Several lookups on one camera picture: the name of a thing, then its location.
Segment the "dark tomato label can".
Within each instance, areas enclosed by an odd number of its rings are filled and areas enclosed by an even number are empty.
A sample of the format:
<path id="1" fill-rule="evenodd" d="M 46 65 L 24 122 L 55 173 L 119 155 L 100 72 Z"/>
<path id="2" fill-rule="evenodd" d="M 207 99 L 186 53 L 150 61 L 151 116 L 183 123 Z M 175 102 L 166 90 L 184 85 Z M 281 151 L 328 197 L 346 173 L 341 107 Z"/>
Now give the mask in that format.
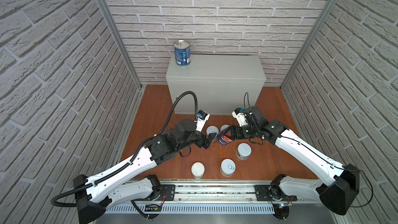
<path id="1" fill-rule="evenodd" d="M 231 127 L 229 126 L 228 128 L 226 128 L 223 131 L 220 131 L 217 135 L 217 141 L 222 145 L 222 146 L 226 146 L 228 144 L 230 144 L 232 141 L 234 141 L 232 139 L 232 134 L 231 134 Z"/>

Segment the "blue label tin can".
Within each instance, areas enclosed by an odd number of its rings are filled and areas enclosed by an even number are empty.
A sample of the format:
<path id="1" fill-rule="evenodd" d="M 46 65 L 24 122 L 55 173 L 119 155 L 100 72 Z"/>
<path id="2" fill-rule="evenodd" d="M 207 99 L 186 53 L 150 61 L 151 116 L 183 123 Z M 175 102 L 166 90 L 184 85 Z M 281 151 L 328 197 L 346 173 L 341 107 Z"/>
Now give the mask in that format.
<path id="1" fill-rule="evenodd" d="M 174 42 L 175 60 L 177 65 L 188 66 L 190 59 L 190 43 L 185 40 L 178 40 Z"/>

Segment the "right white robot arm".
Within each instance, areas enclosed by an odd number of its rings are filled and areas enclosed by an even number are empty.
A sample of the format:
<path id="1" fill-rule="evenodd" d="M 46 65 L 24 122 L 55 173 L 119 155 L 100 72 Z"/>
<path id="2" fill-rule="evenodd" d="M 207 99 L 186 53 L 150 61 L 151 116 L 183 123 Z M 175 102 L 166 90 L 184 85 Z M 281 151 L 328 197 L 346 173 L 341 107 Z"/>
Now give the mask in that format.
<path id="1" fill-rule="evenodd" d="M 345 215 L 359 193 L 360 171 L 354 165 L 343 165 L 305 142 L 284 123 L 267 121 L 258 107 L 237 108 L 232 112 L 237 125 L 227 131 L 230 141 L 258 138 L 286 151 L 310 169 L 316 180 L 278 175 L 268 188 L 274 201 L 304 197 L 321 202 L 338 215 Z"/>

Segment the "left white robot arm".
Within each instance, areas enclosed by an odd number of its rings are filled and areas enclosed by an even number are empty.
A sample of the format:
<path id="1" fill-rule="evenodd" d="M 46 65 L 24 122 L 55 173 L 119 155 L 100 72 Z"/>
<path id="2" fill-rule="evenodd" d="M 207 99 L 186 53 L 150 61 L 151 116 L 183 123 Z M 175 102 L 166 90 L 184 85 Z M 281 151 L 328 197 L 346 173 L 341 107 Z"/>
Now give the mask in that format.
<path id="1" fill-rule="evenodd" d="M 82 191 L 74 194 L 79 223 L 95 221 L 108 208 L 125 198 L 136 200 L 156 197 L 161 185 L 154 175 L 147 176 L 131 188 L 124 187 L 124 183 L 175 158 L 191 145 L 208 149 L 215 137 L 215 133 L 203 134 L 195 121 L 184 119 L 173 129 L 146 139 L 134 155 L 108 170 L 93 176 L 78 175 L 73 180 L 73 186 L 74 189 L 82 188 Z"/>

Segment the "grey label pull-tab can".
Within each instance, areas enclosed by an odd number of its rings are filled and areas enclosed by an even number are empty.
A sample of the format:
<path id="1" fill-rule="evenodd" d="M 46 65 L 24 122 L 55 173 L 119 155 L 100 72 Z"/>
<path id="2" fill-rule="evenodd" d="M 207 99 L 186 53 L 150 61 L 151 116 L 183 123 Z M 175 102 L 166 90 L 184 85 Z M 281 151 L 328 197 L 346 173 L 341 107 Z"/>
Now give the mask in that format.
<path id="1" fill-rule="evenodd" d="M 215 134 L 214 137 L 213 137 L 213 139 L 212 139 L 212 141 L 214 142 L 214 141 L 217 139 L 217 135 L 218 135 L 218 133 L 219 133 L 219 129 L 218 129 L 216 126 L 211 125 L 211 126 L 209 126 L 209 127 L 206 129 L 206 133 L 207 133 L 208 136 L 211 135 L 212 133 Z"/>

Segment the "plain lid silver can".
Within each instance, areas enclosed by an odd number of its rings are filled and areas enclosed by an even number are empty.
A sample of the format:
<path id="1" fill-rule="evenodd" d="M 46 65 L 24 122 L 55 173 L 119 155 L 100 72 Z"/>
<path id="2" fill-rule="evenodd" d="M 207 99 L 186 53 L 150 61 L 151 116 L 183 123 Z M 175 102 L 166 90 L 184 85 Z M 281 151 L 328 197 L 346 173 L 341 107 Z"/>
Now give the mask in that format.
<path id="1" fill-rule="evenodd" d="M 236 150 L 236 155 L 240 160 L 247 160 L 251 153 L 252 149 L 247 143 L 239 144 Z"/>

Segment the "white lid small can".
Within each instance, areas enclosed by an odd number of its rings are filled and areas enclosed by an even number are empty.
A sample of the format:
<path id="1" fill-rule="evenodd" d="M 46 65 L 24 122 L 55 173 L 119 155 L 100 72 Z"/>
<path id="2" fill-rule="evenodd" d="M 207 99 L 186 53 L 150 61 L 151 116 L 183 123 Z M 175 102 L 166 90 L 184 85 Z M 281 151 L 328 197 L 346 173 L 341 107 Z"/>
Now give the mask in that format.
<path id="1" fill-rule="evenodd" d="M 201 179 L 204 175 L 205 167 L 202 163 L 196 162 L 191 167 L 191 173 L 195 179 Z"/>

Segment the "yellow label pull-tab can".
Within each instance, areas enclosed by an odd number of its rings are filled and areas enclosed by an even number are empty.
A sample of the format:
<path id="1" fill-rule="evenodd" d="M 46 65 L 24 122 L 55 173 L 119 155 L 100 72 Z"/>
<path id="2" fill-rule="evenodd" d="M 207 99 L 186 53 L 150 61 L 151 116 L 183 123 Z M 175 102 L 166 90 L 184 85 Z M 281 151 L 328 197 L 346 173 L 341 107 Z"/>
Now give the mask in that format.
<path id="1" fill-rule="evenodd" d="M 231 177 L 236 170 L 236 165 L 231 159 L 224 159 L 220 166 L 220 172 L 224 177 Z"/>

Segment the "grey metal cabinet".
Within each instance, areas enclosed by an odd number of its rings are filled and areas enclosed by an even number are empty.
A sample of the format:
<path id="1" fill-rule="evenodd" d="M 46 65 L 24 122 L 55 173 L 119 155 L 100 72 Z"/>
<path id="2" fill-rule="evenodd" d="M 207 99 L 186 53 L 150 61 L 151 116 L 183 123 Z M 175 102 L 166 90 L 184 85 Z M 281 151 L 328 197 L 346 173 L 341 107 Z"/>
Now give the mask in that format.
<path id="1" fill-rule="evenodd" d="M 175 108 L 178 115 L 191 115 L 197 107 L 210 115 L 230 116 L 239 107 L 254 106 L 266 82 L 258 56 L 191 55 L 187 66 L 172 60 L 166 74 L 172 101 L 186 91 Z"/>

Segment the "perforated white vent strip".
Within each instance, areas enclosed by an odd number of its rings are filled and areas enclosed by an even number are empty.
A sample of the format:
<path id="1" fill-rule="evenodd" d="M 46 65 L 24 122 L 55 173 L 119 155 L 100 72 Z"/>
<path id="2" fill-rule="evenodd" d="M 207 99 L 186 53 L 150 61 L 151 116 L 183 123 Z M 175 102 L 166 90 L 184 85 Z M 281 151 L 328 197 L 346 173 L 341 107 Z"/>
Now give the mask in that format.
<path id="1" fill-rule="evenodd" d="M 136 204 L 145 214 L 274 214 L 270 203 L 165 203 L 161 209 L 151 211 L 145 203 Z"/>

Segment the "front aluminium mounting rail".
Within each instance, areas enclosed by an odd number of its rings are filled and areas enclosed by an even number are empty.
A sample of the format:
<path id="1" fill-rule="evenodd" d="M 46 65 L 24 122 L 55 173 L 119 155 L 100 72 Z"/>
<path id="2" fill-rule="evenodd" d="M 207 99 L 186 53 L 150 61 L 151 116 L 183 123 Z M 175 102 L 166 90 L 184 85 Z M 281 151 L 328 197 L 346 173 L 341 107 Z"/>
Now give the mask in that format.
<path id="1" fill-rule="evenodd" d="M 261 202 L 288 202 L 296 201 L 299 197 L 320 201 L 326 193 L 331 193 L 335 184 L 329 187 L 321 183 L 320 180 L 298 179 L 285 176 L 276 178 L 265 185 L 246 185 L 238 183 L 222 183 L 217 181 L 209 184 L 206 181 L 177 181 L 172 189 L 172 200 L 176 200 L 175 195 L 184 195 L 185 198 L 255 198 Z M 110 183 L 102 186 L 97 185 L 85 190 L 88 201 L 93 203 L 103 203 L 105 206 L 117 205 L 130 200 L 159 200 L 163 199 L 163 192 L 167 186 L 162 185 L 155 175 L 150 175 L 140 181 L 133 181 L 122 184 L 114 189 L 110 188 Z"/>

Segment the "left floor aluminium rail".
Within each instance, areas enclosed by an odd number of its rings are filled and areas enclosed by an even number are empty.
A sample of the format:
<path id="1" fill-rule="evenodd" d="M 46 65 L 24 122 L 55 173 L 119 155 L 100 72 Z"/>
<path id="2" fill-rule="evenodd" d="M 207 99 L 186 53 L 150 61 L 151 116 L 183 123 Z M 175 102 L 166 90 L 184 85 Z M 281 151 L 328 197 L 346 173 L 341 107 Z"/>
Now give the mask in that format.
<path id="1" fill-rule="evenodd" d="M 117 191 L 121 189 L 123 184 L 139 173 L 155 167 L 155 162 L 151 162 L 149 159 L 150 152 L 140 147 L 135 148 L 128 158 L 122 162 L 119 161 L 144 91 L 144 89 L 139 90 L 133 98 L 132 108 L 126 117 L 116 148 L 113 151 L 110 162 L 112 167 L 90 177 L 80 175 L 74 179 L 74 187 L 87 186 L 87 189 L 84 189 L 81 193 L 82 197 L 92 196 L 92 199 L 88 200 L 87 203 L 84 203 L 84 199 L 78 200 L 78 218 L 81 224 L 90 224 L 105 213 L 106 207 L 101 207 L 101 203 L 107 204 L 107 200 L 112 200 L 113 205 L 120 203 L 123 196 L 118 195 Z"/>

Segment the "right aluminium corner post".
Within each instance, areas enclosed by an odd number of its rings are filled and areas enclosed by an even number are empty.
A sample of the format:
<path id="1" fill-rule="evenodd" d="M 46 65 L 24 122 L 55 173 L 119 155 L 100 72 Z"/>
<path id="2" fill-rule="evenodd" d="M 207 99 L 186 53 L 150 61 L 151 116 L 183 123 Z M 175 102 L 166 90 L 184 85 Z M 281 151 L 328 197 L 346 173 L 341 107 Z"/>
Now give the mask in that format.
<path id="1" fill-rule="evenodd" d="M 326 20 L 328 19 L 331 11 L 334 9 L 336 3 L 339 0 L 328 0 L 325 4 L 323 10 L 321 11 L 318 19 L 316 20 L 315 24 L 313 25 L 309 35 L 307 36 L 305 42 L 303 43 L 302 47 L 300 48 L 294 62 L 292 63 L 288 73 L 286 74 L 282 84 L 280 85 L 280 89 L 283 90 L 287 87 L 289 80 L 292 78 L 296 68 L 304 58 L 308 48 L 312 44 L 312 42 L 316 39 L 318 33 L 322 29 L 323 25 L 325 24 Z"/>

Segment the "aluminium corner post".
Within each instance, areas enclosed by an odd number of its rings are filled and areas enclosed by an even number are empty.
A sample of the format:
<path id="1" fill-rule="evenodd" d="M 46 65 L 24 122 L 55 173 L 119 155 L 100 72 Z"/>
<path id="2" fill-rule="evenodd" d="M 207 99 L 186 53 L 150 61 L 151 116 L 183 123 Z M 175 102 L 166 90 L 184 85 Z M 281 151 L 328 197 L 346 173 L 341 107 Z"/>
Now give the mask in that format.
<path id="1" fill-rule="evenodd" d="M 286 74 L 282 84 L 280 85 L 280 89 L 283 90 L 287 87 L 289 80 L 292 78 L 296 68 L 304 58 L 308 48 L 312 44 L 312 42 L 316 39 L 318 33 L 322 29 L 323 25 L 325 24 L 326 20 L 328 19 L 331 11 L 334 9 L 336 3 L 339 0 L 328 0 L 325 4 L 323 10 L 321 11 L 318 19 L 316 20 L 315 24 L 313 25 L 309 35 L 307 36 L 305 42 L 303 43 L 302 47 L 300 48 L 294 62 L 292 63 L 288 73 Z"/>
<path id="2" fill-rule="evenodd" d="M 138 78 L 138 75 L 134 69 L 134 66 L 130 60 L 130 57 L 127 53 L 127 49 L 125 47 L 125 44 L 123 43 L 122 37 L 120 35 L 120 32 L 118 31 L 117 25 L 113 19 L 112 13 L 107 5 L 106 0 L 95 0 L 95 1 L 103 15 L 103 18 L 110 30 L 112 37 L 114 38 L 114 41 L 121 53 L 122 59 L 124 60 L 124 62 L 126 64 L 126 67 L 132 77 L 134 84 L 136 85 L 136 87 L 138 89 L 141 90 L 143 85 L 141 84 L 141 82 Z"/>

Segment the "left aluminium corner post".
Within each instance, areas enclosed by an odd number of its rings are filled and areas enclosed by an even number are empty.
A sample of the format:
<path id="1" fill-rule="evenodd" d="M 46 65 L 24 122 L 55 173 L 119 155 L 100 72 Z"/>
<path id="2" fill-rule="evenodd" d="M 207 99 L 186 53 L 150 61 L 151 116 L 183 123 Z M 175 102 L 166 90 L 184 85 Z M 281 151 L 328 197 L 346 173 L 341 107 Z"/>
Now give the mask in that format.
<path id="1" fill-rule="evenodd" d="M 132 77 L 134 84 L 136 85 L 136 87 L 138 89 L 141 90 L 143 85 L 141 84 L 141 82 L 138 78 L 138 75 L 134 69 L 134 66 L 130 60 L 130 57 L 127 53 L 127 49 L 125 47 L 125 44 L 123 43 L 122 37 L 120 35 L 120 32 L 118 31 L 117 25 L 113 19 L 112 13 L 107 5 L 106 0 L 95 0 L 95 1 L 103 15 L 103 18 L 110 30 L 112 37 L 114 38 L 114 41 L 121 53 L 122 59 L 124 60 L 124 62 L 126 64 L 126 67 Z"/>

